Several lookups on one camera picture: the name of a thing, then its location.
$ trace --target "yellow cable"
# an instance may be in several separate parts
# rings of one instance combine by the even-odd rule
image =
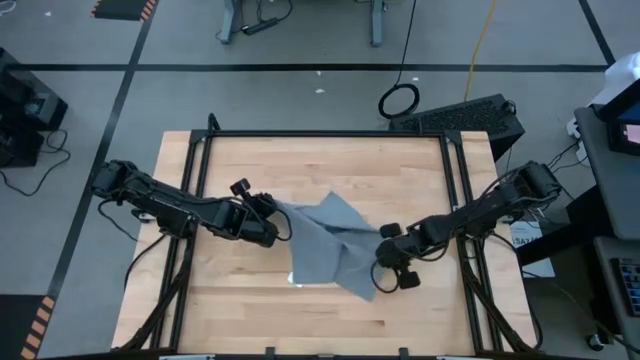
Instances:
[[[491,18],[493,17],[493,11],[496,9],[496,0],[491,2],[491,9],[489,9],[489,15],[487,15],[487,20],[484,22],[484,28],[482,28],[482,32],[480,33],[480,38],[478,39],[478,43],[476,44],[476,49],[473,51],[473,57],[471,58],[471,66],[469,67],[469,76],[467,77],[467,89],[464,91],[464,101],[467,101],[469,98],[469,91],[471,90],[471,79],[473,78],[473,68],[476,66],[476,57],[478,56],[478,50],[480,50],[480,45],[482,45],[482,39],[484,39],[484,34],[487,32],[489,28],[489,24],[491,23]]]

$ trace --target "black floor stripe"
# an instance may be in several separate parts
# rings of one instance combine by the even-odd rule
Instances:
[[[129,71],[124,64],[21,64],[11,70],[29,71]],[[399,71],[400,64],[236,64],[236,65],[195,65],[195,64],[140,64],[134,71],[156,72],[288,72],[288,71]],[[509,65],[480,64],[476,72],[503,73],[599,73],[608,65]],[[465,64],[406,64],[406,71],[419,72],[468,72]]]
[[[129,64],[14,64],[9,71],[128,71]]]
[[[611,52],[611,48],[609,47],[609,44],[607,44],[607,40],[604,38],[602,29],[600,29],[600,25],[598,25],[595,15],[593,15],[589,2],[587,0],[578,0],[578,2],[580,3],[582,12],[584,12],[584,16],[587,18],[587,22],[593,32],[593,36],[595,36],[596,41],[598,42],[600,51],[602,51],[602,56],[604,56],[607,64],[613,65],[616,62],[616,58],[613,56],[613,52]]]
[[[131,87],[131,81],[133,80],[133,76],[135,74],[136,65],[138,64],[138,61],[140,61],[142,49],[144,48],[144,43],[147,40],[147,35],[149,34],[149,28],[151,27],[153,15],[154,14],[151,14],[149,20],[147,20],[142,25],[140,33],[138,34],[136,45],[133,49],[133,53],[131,54],[129,64],[127,65],[126,72],[122,79],[122,83],[120,84],[120,89],[118,90],[118,94],[116,95],[113,108],[111,109],[111,115],[109,115],[109,120],[107,122],[107,125],[105,126],[104,132],[102,134],[102,139],[100,140],[100,145],[98,146],[96,156],[93,160],[89,178],[87,179],[87,182],[84,186],[82,197],[80,198],[80,203],[78,204],[76,213],[73,216],[71,228],[69,229],[67,239],[65,240],[64,246],[62,248],[62,253],[60,254],[60,258],[58,259],[58,264],[56,265],[53,277],[51,278],[48,294],[49,296],[53,296],[54,298],[58,298],[60,290],[62,290],[62,285],[64,284],[64,279],[67,276],[67,271],[69,270],[69,265],[71,264],[71,258],[73,257],[76,245],[78,244],[78,238],[80,237],[80,232],[82,231],[82,226],[84,225],[84,221],[87,217],[87,211],[89,210],[89,205],[91,204],[91,184],[93,183],[97,170],[104,162],[107,156],[107,152],[109,151],[109,146],[111,145],[113,134],[116,130],[116,126],[118,125],[118,121],[120,120],[120,113],[122,112],[122,108],[124,107],[124,103],[127,99],[129,88]]]

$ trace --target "table leg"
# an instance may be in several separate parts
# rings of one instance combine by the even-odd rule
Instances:
[[[218,34],[218,40],[224,45],[231,43],[233,29],[236,28],[238,17],[240,17],[242,0],[224,0],[224,22]]]
[[[371,46],[382,45],[382,12],[384,11],[383,0],[373,0],[371,3]]]

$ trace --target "black keyboard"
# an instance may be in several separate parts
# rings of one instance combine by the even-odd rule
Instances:
[[[640,260],[611,259],[629,315],[640,317]]]
[[[484,100],[450,106],[413,115],[400,122],[402,129],[486,131],[498,135],[509,130],[505,119],[512,113],[497,107],[494,101]]]

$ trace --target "wire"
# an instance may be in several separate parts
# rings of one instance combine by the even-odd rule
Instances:
[[[574,167],[574,166],[576,166],[576,165],[580,165],[580,164],[582,164],[582,162],[583,162],[583,161],[585,161],[585,160],[587,160],[587,157],[586,157],[586,156],[584,157],[584,159],[582,159],[582,160],[580,160],[580,161],[578,161],[578,162],[576,162],[576,163],[573,163],[573,164],[570,164],[570,165],[564,165],[564,166],[560,166],[559,168],[556,168],[555,170],[553,170],[553,173],[555,174],[555,173],[557,173],[557,172],[558,172],[559,170],[561,170],[561,169],[566,169],[566,168]]]
[[[509,148],[509,157],[507,157],[507,167],[505,168],[504,172],[508,172],[509,171],[509,163],[511,162],[511,152],[513,151],[513,146]]]
[[[418,3],[417,0],[413,0],[413,7],[411,8],[411,17],[409,19],[409,30],[407,30],[407,38],[404,41],[404,51],[402,52],[402,62],[400,63],[400,72],[398,73],[398,80],[396,80],[396,83],[394,84],[394,86],[400,83],[400,79],[402,78],[402,72],[404,71],[404,62],[405,62],[405,59],[407,58],[407,49],[409,48],[409,39],[411,38],[411,30],[413,29],[413,18],[416,13],[417,3]]]
[[[518,256],[518,250],[516,249],[515,245],[513,245],[511,241],[507,240],[504,236],[497,234],[495,231],[492,231],[489,235],[502,241],[505,245],[507,245],[507,247],[509,247],[516,254],[516,256]],[[539,350],[542,347],[542,343],[544,342],[544,334],[542,332],[542,326],[540,326],[540,320],[538,319],[538,316],[536,315],[535,311],[533,311],[531,304],[529,304],[529,313],[531,314],[531,319],[533,320],[533,326],[535,328],[535,331],[537,333],[537,338],[538,338],[538,341],[533,348],[535,350]]]
[[[242,28],[244,27],[244,2],[240,1],[240,19],[242,19],[240,21],[240,27],[238,29],[231,29],[231,35],[235,35],[237,33],[239,33],[240,31],[242,31]],[[222,32],[222,30],[218,31],[214,37],[216,38],[216,40],[220,40],[220,37],[218,35],[220,35],[220,33]]]
[[[522,270],[523,274],[527,274],[529,276],[533,276],[535,278],[539,278],[539,279],[544,279],[542,276],[540,275],[536,275],[533,273],[530,273],[528,271],[524,271]],[[594,319],[591,315],[589,315],[589,313],[580,305],[580,303],[578,303],[578,301],[571,295],[569,294],[569,292],[565,289],[563,289],[560,285],[558,285],[555,281],[549,280],[549,279],[545,279],[546,281],[549,281],[549,284],[551,284],[553,287],[555,287],[558,291],[560,291],[561,293],[563,293],[569,300],[571,300],[571,302],[578,307],[578,309],[580,309],[580,311],[582,312],[582,314],[589,319],[590,321],[592,321],[596,327],[600,330],[602,330],[604,333],[606,333],[608,336],[610,336],[611,338],[613,338],[613,340],[617,341],[618,343],[620,343],[620,345],[624,346],[627,350],[633,351],[636,354],[640,354],[640,349],[638,349],[637,347],[629,344],[628,342],[624,341],[621,337],[615,335],[611,330],[609,330],[609,328],[607,328],[602,322],[598,321],[597,319]]]
[[[100,204],[98,204],[98,213],[105,219],[109,220],[113,224],[113,226],[116,227],[116,229],[118,229],[121,233],[127,235],[127,237],[131,239],[133,242],[138,242],[138,239],[136,239],[133,235],[131,235],[127,230],[122,228],[122,226],[118,225],[118,223],[111,216],[104,213],[104,210],[102,210],[102,207],[110,202],[115,202],[115,200],[101,201]]]
[[[50,141],[50,140],[51,140],[51,136],[52,136],[53,134],[56,134],[56,133],[62,133],[62,134],[64,135],[64,137],[63,137],[63,139],[62,139],[62,142],[60,143],[60,145],[59,145],[59,146],[53,146],[53,145],[51,145],[51,141]],[[69,159],[71,159],[71,153],[70,153],[69,151],[67,151],[67,150],[65,150],[65,149],[64,149],[64,145],[65,145],[65,144],[66,144],[66,142],[67,142],[67,138],[68,138],[68,136],[69,136],[69,134],[67,133],[67,131],[66,131],[66,130],[61,130],[61,129],[56,130],[56,131],[53,131],[53,132],[50,132],[50,133],[49,133],[49,135],[47,135],[47,138],[46,138],[46,144],[47,144],[47,146],[48,146],[48,147],[52,148],[53,150],[51,150],[51,151],[49,151],[49,150],[40,150],[40,152],[41,152],[41,153],[44,153],[44,154],[65,153],[67,156],[66,156],[64,159],[62,159],[62,160],[58,161],[57,163],[55,163],[53,166],[51,166],[51,167],[50,167],[50,168],[49,168],[49,169],[44,173],[44,175],[42,176],[42,178],[41,178],[41,179],[40,179],[40,181],[38,182],[38,186],[36,186],[36,188],[35,188],[33,191],[31,191],[31,192],[26,192],[26,191],[24,191],[24,190],[22,190],[22,189],[20,189],[20,188],[16,187],[15,185],[12,185],[12,184],[9,182],[9,179],[7,178],[7,175],[6,175],[2,170],[0,170],[0,176],[2,176],[2,180],[4,181],[4,184],[5,184],[9,189],[14,190],[14,191],[16,191],[16,192],[20,193],[22,196],[25,196],[25,197],[31,197],[31,196],[35,195],[38,191],[40,191],[40,188],[42,187],[42,184],[44,184],[44,181],[47,179],[47,176],[49,176],[49,174],[53,171],[53,169],[55,169],[55,168],[57,168],[58,166],[60,166],[60,165],[62,165],[62,164],[64,164],[64,163],[66,163],[67,161],[69,161]],[[11,164],[11,162],[13,162],[13,160],[14,160],[14,158],[10,159],[10,160],[9,160],[6,164],[4,164],[2,167],[8,166],[9,164]]]
[[[16,4],[17,3],[16,3],[16,1],[13,1],[13,0],[0,1],[0,6],[4,6],[6,4],[11,4],[11,5],[9,5],[9,7],[7,9],[5,9],[5,10],[0,10],[0,16],[12,12],[16,8]]]
[[[378,101],[378,112],[385,119],[391,120],[391,119],[399,118],[402,116],[410,115],[414,111],[416,111],[416,109],[418,108],[418,105],[420,104],[420,90],[418,90],[417,86],[413,84],[400,85],[400,79],[402,78],[402,72],[404,71],[404,63],[407,58],[407,49],[409,48],[409,39],[411,38],[411,30],[413,29],[413,19],[416,13],[417,3],[418,3],[417,0],[413,0],[413,7],[411,8],[411,18],[409,20],[409,30],[407,30],[407,38],[404,43],[404,51],[402,52],[402,63],[400,64],[400,72],[398,73],[398,79],[396,80],[395,84],[393,84],[391,89],[389,89],[384,95],[382,95],[382,97],[380,98],[380,101]],[[397,114],[388,114],[384,110],[384,103],[387,101],[387,98],[391,96],[391,94],[393,94],[394,92],[400,89],[409,89],[413,92],[413,103],[409,105],[408,108],[406,108],[405,110]]]
[[[547,164],[547,167],[549,169],[551,169],[554,166],[558,165],[558,162],[560,161],[560,159],[562,159],[564,154],[567,151],[571,150],[571,148],[573,148],[574,146],[578,145],[579,142],[580,142],[580,140],[576,140],[576,142],[574,142],[573,144],[569,145],[566,149],[562,150],[558,155],[556,155],[553,159],[551,159],[551,161],[549,161],[549,163]]]
[[[291,13],[293,12],[293,2],[291,2],[291,0],[288,0],[289,2],[289,11],[281,18],[276,18],[278,19],[278,21],[282,21],[286,18],[289,17],[289,15],[291,15]],[[264,20],[262,18],[262,0],[256,0],[256,5],[258,6],[258,8],[256,9],[256,17],[258,18],[259,22],[265,22],[266,20]]]
[[[140,260],[146,253],[151,251],[154,247],[158,246],[158,244],[160,244],[162,242],[162,240],[164,240],[166,237],[167,237],[166,234],[160,236],[158,238],[158,240],[154,241],[153,243],[151,243],[151,245],[147,246],[146,249],[142,250],[142,252],[140,252],[140,254],[138,254],[138,256],[136,256],[133,259],[131,264],[129,264],[129,267],[127,268],[127,273],[124,276],[124,288],[125,289],[127,288],[127,282],[129,282],[129,275],[131,275],[131,270],[133,270],[133,267],[138,262],[138,260]]]
[[[478,43],[476,44],[475,50],[473,50],[473,56],[471,57],[471,65],[469,66],[469,75],[467,76],[467,88],[464,91],[464,101],[467,101],[469,98],[469,91],[471,90],[471,81],[473,79],[473,70],[476,66],[476,58],[478,57],[478,50],[480,50],[480,45],[482,45],[482,40],[484,39],[484,35],[487,33],[487,29],[489,29],[489,24],[491,24],[491,18],[493,17],[493,12],[496,9],[496,0],[491,2],[491,8],[489,9],[489,15],[487,15],[487,20],[484,22],[484,27],[482,28],[482,32],[480,33],[480,38],[478,39]]]

